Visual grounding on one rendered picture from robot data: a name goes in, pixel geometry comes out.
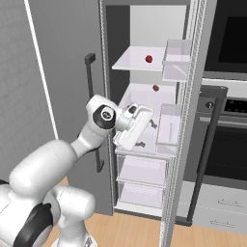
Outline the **grey fridge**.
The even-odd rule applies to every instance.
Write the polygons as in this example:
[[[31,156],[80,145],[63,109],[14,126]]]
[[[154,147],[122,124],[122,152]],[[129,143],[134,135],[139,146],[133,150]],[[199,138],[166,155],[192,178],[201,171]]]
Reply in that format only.
[[[99,0],[100,31],[103,58],[103,73],[106,95],[120,105],[130,83],[175,87],[175,104],[182,109],[182,98],[185,82],[162,80],[162,71],[118,70],[112,66],[130,46],[164,47],[167,40],[188,40],[187,25],[190,12],[190,0]],[[135,206],[132,208],[117,207],[118,193],[118,155],[114,145],[114,134],[108,138],[109,161],[113,181],[113,206],[117,212],[159,220],[162,208]],[[166,189],[168,168],[173,157],[150,157],[165,160]]]

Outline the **steel oven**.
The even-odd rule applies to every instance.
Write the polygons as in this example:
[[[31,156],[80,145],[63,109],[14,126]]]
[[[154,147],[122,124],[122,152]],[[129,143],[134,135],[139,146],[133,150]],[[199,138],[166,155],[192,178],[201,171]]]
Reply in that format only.
[[[228,88],[203,183],[247,190],[247,82],[204,78],[202,84]],[[186,181],[196,181],[214,101],[213,97],[199,97],[183,177]]]

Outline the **white fridge shelf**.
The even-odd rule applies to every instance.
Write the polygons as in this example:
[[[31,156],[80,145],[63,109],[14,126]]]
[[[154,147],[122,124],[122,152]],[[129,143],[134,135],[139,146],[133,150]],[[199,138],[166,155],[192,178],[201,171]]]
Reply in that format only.
[[[134,147],[131,151],[117,147],[117,154],[133,154],[150,157],[173,157],[175,155],[160,154],[156,151],[156,135],[159,124],[160,110],[163,104],[175,104],[175,87],[159,86],[159,91],[155,92],[152,85],[130,83],[120,102],[121,106],[127,106],[130,103],[137,103],[147,106],[153,110],[151,119],[157,124],[157,129],[151,127],[149,123],[137,143],[144,142],[146,146]]]

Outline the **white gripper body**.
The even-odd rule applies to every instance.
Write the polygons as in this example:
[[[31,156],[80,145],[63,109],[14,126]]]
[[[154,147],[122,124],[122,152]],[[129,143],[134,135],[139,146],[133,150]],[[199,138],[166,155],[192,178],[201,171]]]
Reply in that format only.
[[[115,125],[114,144],[131,151],[150,122],[152,115],[153,110],[143,105],[131,105],[122,111]]]

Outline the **black wall microwave oven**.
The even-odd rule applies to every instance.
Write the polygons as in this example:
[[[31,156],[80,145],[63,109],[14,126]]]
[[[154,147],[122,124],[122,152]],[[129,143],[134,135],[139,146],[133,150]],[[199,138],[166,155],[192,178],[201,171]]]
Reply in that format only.
[[[217,0],[204,78],[247,80],[247,0]]]

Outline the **grey fridge door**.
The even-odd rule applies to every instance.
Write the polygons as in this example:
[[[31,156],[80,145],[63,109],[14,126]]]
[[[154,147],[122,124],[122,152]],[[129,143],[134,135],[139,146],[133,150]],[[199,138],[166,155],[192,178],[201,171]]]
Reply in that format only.
[[[58,137],[73,142],[88,120],[85,56],[93,90],[104,94],[97,0],[29,0]]]

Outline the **open white-lined fridge door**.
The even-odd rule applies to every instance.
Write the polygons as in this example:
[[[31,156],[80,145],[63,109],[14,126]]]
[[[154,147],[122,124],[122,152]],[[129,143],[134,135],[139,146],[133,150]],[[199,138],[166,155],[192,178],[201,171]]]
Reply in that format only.
[[[170,247],[172,240],[216,5],[217,0],[200,0],[198,4],[191,61],[182,98],[177,153],[169,164],[166,189],[163,192],[159,247]]]

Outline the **clear small door bin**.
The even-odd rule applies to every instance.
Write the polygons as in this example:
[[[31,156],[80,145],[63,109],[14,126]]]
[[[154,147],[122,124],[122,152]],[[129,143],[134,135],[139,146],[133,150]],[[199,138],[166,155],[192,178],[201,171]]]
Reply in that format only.
[[[191,40],[167,40],[162,61],[162,80],[185,82],[190,63]]]

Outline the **glass fridge shelf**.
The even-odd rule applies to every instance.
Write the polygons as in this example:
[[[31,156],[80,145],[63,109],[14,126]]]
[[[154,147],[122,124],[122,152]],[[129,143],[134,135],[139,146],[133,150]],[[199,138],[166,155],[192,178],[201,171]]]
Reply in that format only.
[[[162,71],[164,53],[164,47],[130,46],[112,69]],[[152,63],[146,62],[147,55],[152,56]]]

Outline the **clear fridge drawer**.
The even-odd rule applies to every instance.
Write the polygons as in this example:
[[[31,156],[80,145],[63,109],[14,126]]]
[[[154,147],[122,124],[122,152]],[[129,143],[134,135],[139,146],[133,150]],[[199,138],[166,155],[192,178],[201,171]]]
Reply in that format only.
[[[165,160],[133,155],[118,155],[118,180],[164,187],[166,164]]]
[[[145,206],[162,208],[162,188],[119,181],[118,193],[117,207],[132,208],[135,206]]]

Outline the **clear tall door bin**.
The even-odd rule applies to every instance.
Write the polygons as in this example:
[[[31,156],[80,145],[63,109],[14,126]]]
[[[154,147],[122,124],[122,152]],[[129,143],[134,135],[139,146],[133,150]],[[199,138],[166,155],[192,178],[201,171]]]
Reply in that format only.
[[[175,155],[178,144],[181,106],[163,104],[160,110],[156,135],[156,151],[160,154]]]

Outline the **white drawer cabinet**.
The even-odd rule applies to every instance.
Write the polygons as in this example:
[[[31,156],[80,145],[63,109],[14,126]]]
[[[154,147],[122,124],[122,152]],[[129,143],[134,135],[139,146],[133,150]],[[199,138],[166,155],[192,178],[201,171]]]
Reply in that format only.
[[[247,234],[247,191],[203,184],[192,223],[195,226]]]

